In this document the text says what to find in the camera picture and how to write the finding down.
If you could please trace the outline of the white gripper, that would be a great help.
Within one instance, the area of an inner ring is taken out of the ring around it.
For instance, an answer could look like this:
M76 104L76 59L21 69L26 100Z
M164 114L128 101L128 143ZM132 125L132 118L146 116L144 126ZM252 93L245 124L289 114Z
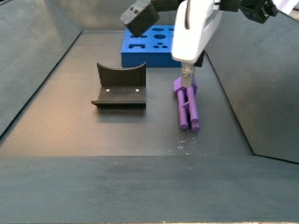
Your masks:
M220 0L184 0L176 11L172 34L172 58L181 64L181 85L192 85L194 67L210 36L217 29Z

